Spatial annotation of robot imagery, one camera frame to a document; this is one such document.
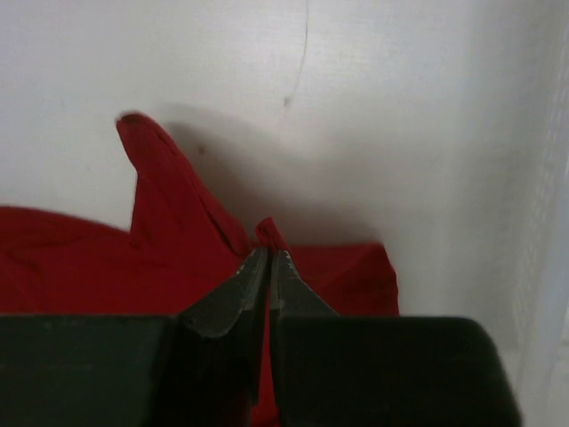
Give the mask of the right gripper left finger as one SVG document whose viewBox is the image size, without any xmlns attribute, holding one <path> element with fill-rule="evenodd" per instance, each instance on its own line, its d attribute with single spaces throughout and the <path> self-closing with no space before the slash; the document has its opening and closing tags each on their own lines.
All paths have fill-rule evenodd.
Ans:
<svg viewBox="0 0 569 427">
<path fill-rule="evenodd" d="M 254 249 L 237 271 L 180 314 L 192 379 L 231 376 L 259 400 L 269 252 Z"/>
</svg>

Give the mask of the red t shirt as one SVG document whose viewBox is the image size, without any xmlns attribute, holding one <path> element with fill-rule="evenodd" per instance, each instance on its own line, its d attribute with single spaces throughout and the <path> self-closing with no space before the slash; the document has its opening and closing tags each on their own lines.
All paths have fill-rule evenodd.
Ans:
<svg viewBox="0 0 569 427">
<path fill-rule="evenodd" d="M 1 206 L 1 323 L 5 315 L 171 315 L 212 291 L 256 246 L 291 251 L 301 276 L 341 314 L 398 315 L 397 275 L 379 243 L 293 246 L 271 218 L 248 238 L 202 183 L 173 139 L 151 118 L 126 114 L 116 122 L 124 151 L 137 171 L 130 231 L 24 207 Z M 39 377 L 10 383 L 1 368 L 1 426 L 88 426 L 41 416 L 54 398 Z"/>
</svg>

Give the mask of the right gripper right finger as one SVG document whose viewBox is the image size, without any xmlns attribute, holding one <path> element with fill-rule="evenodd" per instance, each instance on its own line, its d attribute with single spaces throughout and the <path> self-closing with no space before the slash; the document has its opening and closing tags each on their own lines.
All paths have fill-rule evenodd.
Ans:
<svg viewBox="0 0 569 427">
<path fill-rule="evenodd" d="M 328 320 L 338 317 L 301 278 L 292 256 L 274 254 L 269 285 L 270 359 L 276 404 L 287 407 L 296 391 L 309 383 L 308 369 L 316 363 L 317 335 Z"/>
</svg>

